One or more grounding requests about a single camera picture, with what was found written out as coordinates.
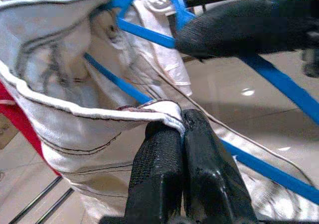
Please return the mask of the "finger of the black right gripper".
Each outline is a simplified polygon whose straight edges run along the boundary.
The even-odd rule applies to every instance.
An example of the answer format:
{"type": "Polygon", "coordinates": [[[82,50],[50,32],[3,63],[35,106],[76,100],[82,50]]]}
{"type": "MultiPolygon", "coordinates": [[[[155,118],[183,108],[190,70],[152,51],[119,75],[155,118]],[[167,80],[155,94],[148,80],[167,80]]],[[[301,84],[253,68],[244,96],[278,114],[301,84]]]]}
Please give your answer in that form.
{"type": "Polygon", "coordinates": [[[319,0],[234,0],[179,30],[175,48],[196,58],[319,48],[319,0]]]}

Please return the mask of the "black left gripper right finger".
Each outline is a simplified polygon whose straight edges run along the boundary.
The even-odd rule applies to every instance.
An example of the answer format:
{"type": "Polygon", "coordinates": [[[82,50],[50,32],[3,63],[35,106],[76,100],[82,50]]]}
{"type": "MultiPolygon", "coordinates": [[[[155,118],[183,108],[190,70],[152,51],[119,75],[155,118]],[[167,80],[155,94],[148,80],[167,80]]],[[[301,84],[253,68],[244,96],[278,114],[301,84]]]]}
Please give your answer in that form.
{"type": "Polygon", "coordinates": [[[182,111],[185,126],[186,215],[197,224],[257,224],[239,169],[199,110],[182,111]]]}

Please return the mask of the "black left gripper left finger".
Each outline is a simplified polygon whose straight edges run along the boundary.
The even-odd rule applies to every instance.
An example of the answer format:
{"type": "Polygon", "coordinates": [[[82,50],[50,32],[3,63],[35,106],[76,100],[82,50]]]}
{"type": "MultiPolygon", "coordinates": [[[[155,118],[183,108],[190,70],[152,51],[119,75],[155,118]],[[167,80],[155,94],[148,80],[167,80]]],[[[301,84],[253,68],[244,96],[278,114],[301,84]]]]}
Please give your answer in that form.
{"type": "Polygon", "coordinates": [[[148,123],[133,161],[127,224],[168,224],[179,216],[182,182],[180,133],[159,121],[148,123]]]}

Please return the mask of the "blue plastic clothes hanger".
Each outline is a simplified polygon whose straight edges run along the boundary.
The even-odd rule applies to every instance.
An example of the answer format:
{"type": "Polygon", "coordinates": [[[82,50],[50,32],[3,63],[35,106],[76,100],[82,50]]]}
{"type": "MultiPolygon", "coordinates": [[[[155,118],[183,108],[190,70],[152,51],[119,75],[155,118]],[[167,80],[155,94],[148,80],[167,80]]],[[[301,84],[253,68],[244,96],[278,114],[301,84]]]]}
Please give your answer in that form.
{"type": "MultiPolygon", "coordinates": [[[[116,19],[117,25],[124,31],[131,34],[157,43],[167,48],[174,48],[175,39],[152,30],[146,29],[141,26],[126,22],[124,15],[134,0],[115,0],[106,5],[103,9],[114,7],[121,8],[121,11],[116,19]]],[[[171,0],[176,10],[176,27],[182,29],[191,19],[195,17],[193,13],[186,10],[183,0],[171,0]]],[[[149,102],[150,97],[136,90],[132,85],[126,83],[123,79],[118,78],[112,72],[104,68],[88,53],[84,54],[84,58],[93,65],[100,73],[102,73],[111,82],[117,85],[122,91],[129,96],[135,98],[138,102],[145,104],[149,102]]],[[[299,87],[289,76],[285,75],[276,69],[272,63],[263,59],[259,55],[251,57],[243,57],[247,65],[253,68],[259,75],[270,82],[282,94],[295,103],[304,113],[306,113],[316,124],[319,124],[319,103],[311,97],[304,89],[299,87]]],[[[235,155],[237,160],[261,175],[275,181],[276,183],[284,186],[285,188],[297,193],[298,195],[308,199],[309,201],[319,205],[319,190],[292,177],[291,175],[281,171],[280,169],[271,166],[270,164],[256,158],[255,156],[233,146],[232,144],[223,141],[226,149],[235,155]]]]}

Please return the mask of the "cream denim jacket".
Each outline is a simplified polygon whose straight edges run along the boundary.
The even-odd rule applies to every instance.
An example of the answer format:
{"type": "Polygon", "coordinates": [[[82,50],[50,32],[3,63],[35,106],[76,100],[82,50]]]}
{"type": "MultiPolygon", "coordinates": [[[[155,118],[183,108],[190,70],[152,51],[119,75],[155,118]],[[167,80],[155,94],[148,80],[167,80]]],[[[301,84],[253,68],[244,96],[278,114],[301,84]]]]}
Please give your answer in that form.
{"type": "Polygon", "coordinates": [[[80,194],[94,222],[124,213],[133,157],[149,121],[182,130],[182,110],[204,112],[215,133],[241,150],[319,188],[319,161],[305,152],[287,156],[273,147],[306,141],[319,155],[319,126],[301,111],[267,114],[268,137],[256,142],[222,121],[234,106],[221,103],[244,77],[257,80],[237,58],[184,62],[192,95],[161,71],[152,42],[120,30],[114,0],[0,0],[0,81],[21,107],[41,142],[47,163],[80,194]],[[150,97],[142,104],[122,91],[85,58],[150,97]]]}

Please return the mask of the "red jacket with white trim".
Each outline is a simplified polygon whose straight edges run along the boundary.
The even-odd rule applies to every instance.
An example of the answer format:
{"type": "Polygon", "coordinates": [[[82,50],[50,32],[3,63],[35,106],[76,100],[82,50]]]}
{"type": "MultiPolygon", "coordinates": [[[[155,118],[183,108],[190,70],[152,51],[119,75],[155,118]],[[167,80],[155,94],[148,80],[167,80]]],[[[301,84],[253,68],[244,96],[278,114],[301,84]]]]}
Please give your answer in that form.
{"type": "Polygon", "coordinates": [[[11,94],[6,90],[5,86],[0,81],[0,113],[3,114],[10,122],[22,133],[26,140],[31,144],[36,153],[41,159],[51,168],[51,170],[58,176],[61,176],[55,169],[53,169],[45,160],[41,148],[41,142],[35,133],[29,119],[15,102],[11,94]]]}

